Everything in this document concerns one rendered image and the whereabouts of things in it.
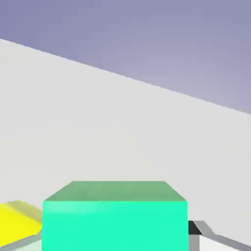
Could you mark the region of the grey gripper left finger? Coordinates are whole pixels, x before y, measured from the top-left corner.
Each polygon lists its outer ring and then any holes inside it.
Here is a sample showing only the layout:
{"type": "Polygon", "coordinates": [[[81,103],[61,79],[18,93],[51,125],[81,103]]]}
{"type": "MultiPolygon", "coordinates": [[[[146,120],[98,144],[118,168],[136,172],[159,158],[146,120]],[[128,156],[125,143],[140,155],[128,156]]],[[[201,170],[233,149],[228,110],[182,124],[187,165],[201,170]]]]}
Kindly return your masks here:
{"type": "Polygon", "coordinates": [[[42,239],[42,231],[39,231],[35,235],[31,235],[29,237],[17,240],[15,242],[12,242],[10,244],[7,244],[7,245],[0,247],[0,251],[14,251],[18,248],[22,248],[22,247],[25,247],[29,244],[40,241],[41,239],[42,239]]]}

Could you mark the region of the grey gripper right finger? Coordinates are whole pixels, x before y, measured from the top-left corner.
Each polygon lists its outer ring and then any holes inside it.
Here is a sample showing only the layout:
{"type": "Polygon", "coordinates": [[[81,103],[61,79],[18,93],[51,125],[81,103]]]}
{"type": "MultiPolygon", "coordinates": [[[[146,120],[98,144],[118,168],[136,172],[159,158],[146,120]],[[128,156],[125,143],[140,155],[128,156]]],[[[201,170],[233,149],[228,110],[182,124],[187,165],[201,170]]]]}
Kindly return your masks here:
{"type": "Polygon", "coordinates": [[[188,221],[189,251],[251,251],[251,246],[213,232],[205,221],[188,221]]]}

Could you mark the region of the small green cube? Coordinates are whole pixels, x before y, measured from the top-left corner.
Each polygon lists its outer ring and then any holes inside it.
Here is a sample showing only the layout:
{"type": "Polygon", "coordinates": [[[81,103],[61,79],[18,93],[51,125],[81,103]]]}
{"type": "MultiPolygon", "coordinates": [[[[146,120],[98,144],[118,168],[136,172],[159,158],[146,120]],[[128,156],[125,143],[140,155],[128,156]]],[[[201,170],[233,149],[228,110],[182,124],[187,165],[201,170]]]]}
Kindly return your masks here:
{"type": "Polygon", "coordinates": [[[43,202],[42,251],[188,251],[188,203],[164,181],[73,181],[43,202]]]}

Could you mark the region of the small yellow cube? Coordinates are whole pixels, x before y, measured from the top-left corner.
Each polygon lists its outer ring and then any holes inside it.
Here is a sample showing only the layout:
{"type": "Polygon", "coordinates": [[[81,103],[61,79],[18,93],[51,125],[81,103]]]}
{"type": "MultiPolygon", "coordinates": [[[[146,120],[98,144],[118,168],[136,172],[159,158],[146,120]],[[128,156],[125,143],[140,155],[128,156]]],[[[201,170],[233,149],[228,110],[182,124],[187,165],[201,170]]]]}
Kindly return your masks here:
{"type": "Polygon", "coordinates": [[[41,209],[19,200],[0,203],[0,248],[35,236],[41,229],[41,209]]]}

